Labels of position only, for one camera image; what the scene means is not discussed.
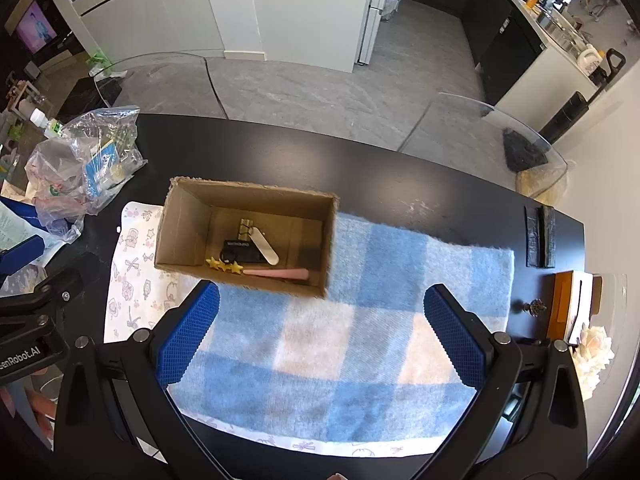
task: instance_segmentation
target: white refrigerator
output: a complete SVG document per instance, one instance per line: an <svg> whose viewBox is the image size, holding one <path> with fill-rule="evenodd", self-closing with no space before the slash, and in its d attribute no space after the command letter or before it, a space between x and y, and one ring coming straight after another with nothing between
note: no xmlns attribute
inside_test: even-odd
<svg viewBox="0 0 640 480"><path fill-rule="evenodd" d="M369 64L373 45L380 26L380 16L385 0L369 0L369 5L364 15L362 34L360 38L360 50L356 62L359 64Z"/></svg>

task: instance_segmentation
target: pink screen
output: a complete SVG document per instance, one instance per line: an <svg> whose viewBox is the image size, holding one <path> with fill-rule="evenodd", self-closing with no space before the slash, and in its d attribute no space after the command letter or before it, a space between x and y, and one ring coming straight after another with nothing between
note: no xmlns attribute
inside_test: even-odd
<svg viewBox="0 0 640 480"><path fill-rule="evenodd" d="M32 54L57 36L36 2L29 6L15 30Z"/></svg>

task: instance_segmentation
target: countertop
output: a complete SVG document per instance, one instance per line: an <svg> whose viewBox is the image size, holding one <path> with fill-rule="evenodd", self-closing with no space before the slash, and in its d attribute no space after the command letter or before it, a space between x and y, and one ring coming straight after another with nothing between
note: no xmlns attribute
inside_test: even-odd
<svg viewBox="0 0 640 480"><path fill-rule="evenodd" d="M446 242L514 251L513 304L508 331L514 336L544 336L547 319L522 311L523 301L550 304L548 269L526 266L525 206L539 205L514 191L409 155L338 137L267 124L203 117L140 114L138 147L149 163L141 168L97 216L85 218L84 232L63 248L47 270L55 272L75 255L89 251L104 267L98 280L65 309L65 339L79 335L101 341L118 240L116 227L130 201L162 204L173 176L334 192L340 211L372 222L423 232ZM189 139L175 152L175 133ZM584 269L584 230L580 222L556 212L555 272ZM190 421L203 443L235 478L410 478L427 456L357 458L322 456L264 446ZM498 427L500 449L509 424Z"/></svg>
<svg viewBox="0 0 640 480"><path fill-rule="evenodd" d="M576 63L576 60L572 56L570 56L568 53L566 53L562 48L560 48L560 46L551 38L551 36L549 36L546 33L545 29L540 26L540 24L536 20L536 16L533 14L531 10L529 10L526 4L522 0L511 0L511 2L517 9L519 9L522 12L522 15L529 22L529 25L531 25L531 28L533 28L533 30L536 32L536 34L540 38L540 43L542 44L542 47L552 48L557 52L559 52L562 55L562 57L564 57L575 68L575 70L578 71L580 75L586 81L589 82L591 87L593 87L593 89L596 90L598 87L591 81L591 79L589 79L587 75L585 75L585 73L582 70L580 70L580 68Z"/></svg>

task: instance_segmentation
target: plaid cloth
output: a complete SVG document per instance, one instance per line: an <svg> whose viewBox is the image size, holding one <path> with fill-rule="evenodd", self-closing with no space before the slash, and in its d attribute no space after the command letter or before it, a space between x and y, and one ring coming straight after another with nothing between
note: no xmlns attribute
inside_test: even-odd
<svg viewBox="0 0 640 480"><path fill-rule="evenodd" d="M344 214L333 247L326 300L220 285L220 313L170 386L183 412L305 439L305 449L449 433L475 391L425 320L424 291L444 283L491 332L504 330L513 251Z"/></svg>

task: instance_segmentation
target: cardboard box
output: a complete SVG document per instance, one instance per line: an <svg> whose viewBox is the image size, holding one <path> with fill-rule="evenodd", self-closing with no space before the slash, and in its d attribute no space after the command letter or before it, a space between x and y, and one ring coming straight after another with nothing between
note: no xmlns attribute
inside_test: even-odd
<svg viewBox="0 0 640 480"><path fill-rule="evenodd" d="M337 209L338 198L332 194L176 177L158 227L155 265L216 283L324 298ZM211 269L205 259L219 258L224 240L238 238L242 218L254 221L280 257L276 266L247 268L304 267L310 272L308 282Z"/></svg>
<svg viewBox="0 0 640 480"><path fill-rule="evenodd" d="M576 344L582 324L589 324L593 275L579 270L558 272L546 336Z"/></svg>

